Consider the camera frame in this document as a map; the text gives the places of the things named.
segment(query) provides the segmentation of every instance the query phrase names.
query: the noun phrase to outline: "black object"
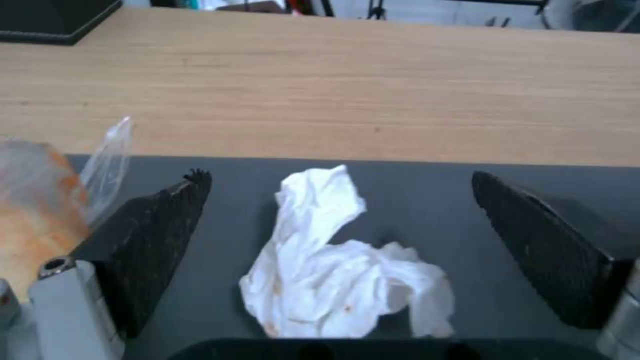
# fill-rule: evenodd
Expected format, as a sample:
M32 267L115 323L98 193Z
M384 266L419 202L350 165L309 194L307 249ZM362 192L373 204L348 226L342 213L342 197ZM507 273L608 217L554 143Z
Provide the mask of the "black object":
M0 0L0 41L74 45L122 0Z
M71 256L91 261L116 327L136 337L184 255L211 190L195 170L155 195L129 200Z
M486 172L474 173L472 187L522 272L560 319L602 327L640 256L640 242L575 200L538 195Z
M583 348L549 340L209 340L171 360L211 359L434 359L605 360Z
M373 6L373 0L369 0L369 11L367 13L367 20L376 18L376 20L386 20L387 10L384 8L385 0L378 0L378 5Z

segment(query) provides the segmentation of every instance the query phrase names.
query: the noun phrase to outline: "black rubber pad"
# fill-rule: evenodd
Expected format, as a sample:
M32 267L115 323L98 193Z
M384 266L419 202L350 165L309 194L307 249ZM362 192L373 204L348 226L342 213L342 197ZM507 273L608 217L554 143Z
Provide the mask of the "black rubber pad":
M599 328L640 244L579 202L536 195L475 172L474 196L528 280L568 325Z
M126 202L71 255L91 261L116 327L136 337L169 285L211 190L195 170L155 195Z

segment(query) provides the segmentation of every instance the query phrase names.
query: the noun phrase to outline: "silver metal part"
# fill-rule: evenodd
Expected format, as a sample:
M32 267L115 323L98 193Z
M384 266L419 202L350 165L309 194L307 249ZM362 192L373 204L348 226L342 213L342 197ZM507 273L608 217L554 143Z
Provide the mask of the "silver metal part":
M640 260L598 342L598 350L614 360L640 360Z
M29 288L42 360L120 359L124 344L105 321L110 316L100 305L93 265L56 265L52 275Z
M38 280L61 274L76 267L76 262L70 256L58 256L42 264L38 270Z

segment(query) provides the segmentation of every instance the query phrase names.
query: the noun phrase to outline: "food in plastic bag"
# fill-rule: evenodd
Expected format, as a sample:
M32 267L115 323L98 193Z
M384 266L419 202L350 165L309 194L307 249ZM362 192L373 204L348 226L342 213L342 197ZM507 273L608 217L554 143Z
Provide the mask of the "food in plastic bag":
M132 123L112 127L77 175L51 145L0 142L0 277L26 300L39 266L68 254L113 202L129 163Z

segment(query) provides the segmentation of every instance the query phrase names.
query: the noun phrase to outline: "floor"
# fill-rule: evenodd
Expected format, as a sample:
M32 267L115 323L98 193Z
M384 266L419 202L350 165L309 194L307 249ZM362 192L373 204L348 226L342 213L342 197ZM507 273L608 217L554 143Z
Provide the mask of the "floor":
M124 0L127 6L148 6L149 0ZM239 4L244 0L201 0L212 9L223 4ZM551 0L547 19L556 29L571 30L567 14L574 0ZM332 0L336 17L366 18L369 0ZM386 0L387 19L397 22L455 26L485 26L495 17L496 26L509 19L510 28L545 29L542 18L532 6L468 3L457 0Z

